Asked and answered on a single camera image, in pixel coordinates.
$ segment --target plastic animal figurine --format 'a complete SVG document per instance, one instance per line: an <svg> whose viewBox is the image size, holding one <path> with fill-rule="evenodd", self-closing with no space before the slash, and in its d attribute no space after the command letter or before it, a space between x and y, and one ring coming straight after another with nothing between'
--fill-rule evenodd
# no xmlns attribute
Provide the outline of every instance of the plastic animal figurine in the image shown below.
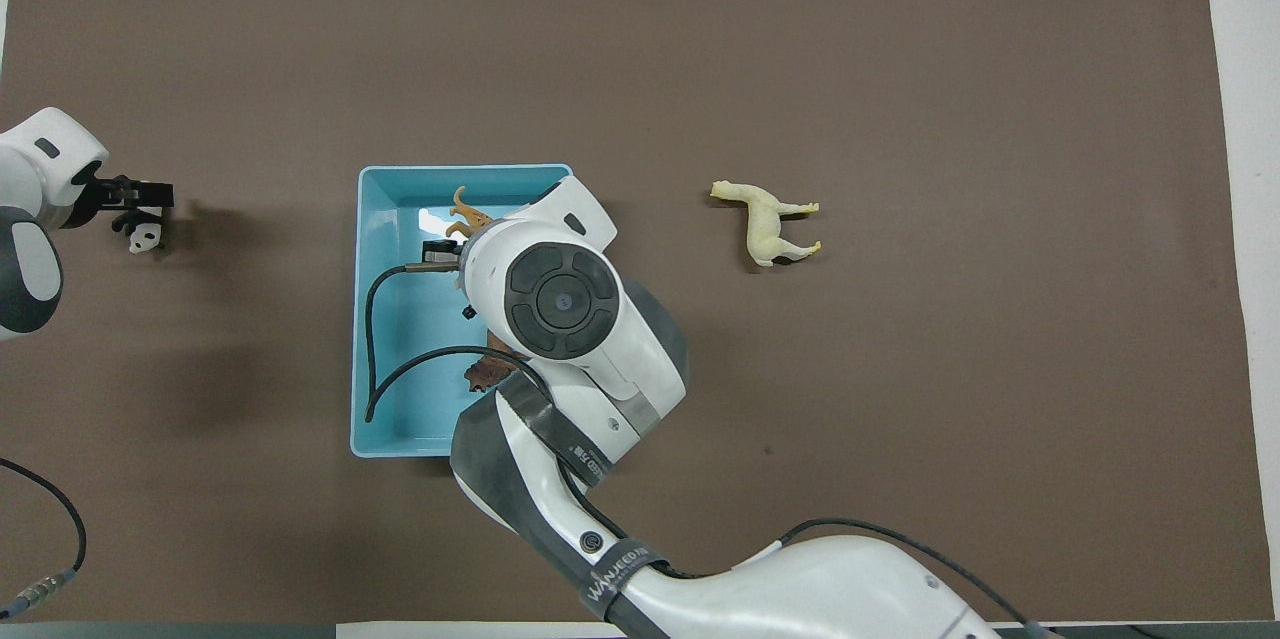
<svg viewBox="0 0 1280 639"><path fill-rule="evenodd" d="M124 232L129 237L129 254L151 251L160 245L160 220L163 209L159 206L140 206L124 211L111 220L113 232Z"/></svg>
<svg viewBox="0 0 1280 639"><path fill-rule="evenodd" d="M525 355L507 346L507 343L503 342L503 339L499 339L493 332L485 333L485 346L490 350L502 350L521 359L526 359ZM462 376L470 383L472 392L488 392L490 387L506 379L507 375L515 370L516 366L508 361L503 361L493 356L485 356L480 357L480 361L476 361L467 368Z"/></svg>
<svg viewBox="0 0 1280 639"><path fill-rule="evenodd" d="M470 239L471 234L474 234L476 229L481 228L481 225L493 223L493 218L490 218L484 211L480 211L475 206L468 206L466 204L462 204L463 190L466 190L466 187L458 187L457 191L453 192L453 206L449 209L449 214L461 215L463 219L466 219L466 223L454 222L453 224L449 224L449 228L444 229L445 237L448 237L448 234L457 232L458 234L462 234L463 237Z"/></svg>
<svg viewBox="0 0 1280 639"><path fill-rule="evenodd" d="M782 216L813 214L818 211L817 204L781 202L763 188L723 181L712 183L712 196L746 204L746 252L760 266L773 266L773 260L780 256L799 261L822 248L822 242L814 242L812 247L797 247L781 237Z"/></svg>

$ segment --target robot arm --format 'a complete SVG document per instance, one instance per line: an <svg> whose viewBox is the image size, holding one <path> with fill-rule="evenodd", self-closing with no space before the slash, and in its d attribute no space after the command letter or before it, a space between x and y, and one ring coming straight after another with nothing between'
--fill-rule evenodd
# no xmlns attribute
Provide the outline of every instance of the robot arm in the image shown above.
<svg viewBox="0 0 1280 639"><path fill-rule="evenodd" d="M776 542L730 571L689 578L585 502L582 490L685 397L687 380L680 330L603 256L614 233L568 177L466 243L467 301L552 393L515 374L462 414L451 465L466 496L631 638L993 639L886 542Z"/></svg>
<svg viewBox="0 0 1280 639"><path fill-rule="evenodd" d="M106 147L54 108L0 133L0 341L40 329L58 307L63 270L50 232L101 209L173 206L172 184L96 178L106 159Z"/></svg>

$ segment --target brown mat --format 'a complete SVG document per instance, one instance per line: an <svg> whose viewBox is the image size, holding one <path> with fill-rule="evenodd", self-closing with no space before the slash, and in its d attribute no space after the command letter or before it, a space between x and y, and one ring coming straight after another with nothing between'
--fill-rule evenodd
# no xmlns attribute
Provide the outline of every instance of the brown mat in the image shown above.
<svg viewBox="0 0 1280 639"><path fill-rule="evenodd" d="M690 339L593 494L676 566L849 515L1044 619L1271 616L1207 0L10 0L6 42L0 125L180 204L164 257L59 233L0 347L4 455L90 525L46 620L588 619L444 461L347 448L357 170L556 161ZM713 179L824 251L755 269ZM72 531L0 496L17 590Z"/></svg>

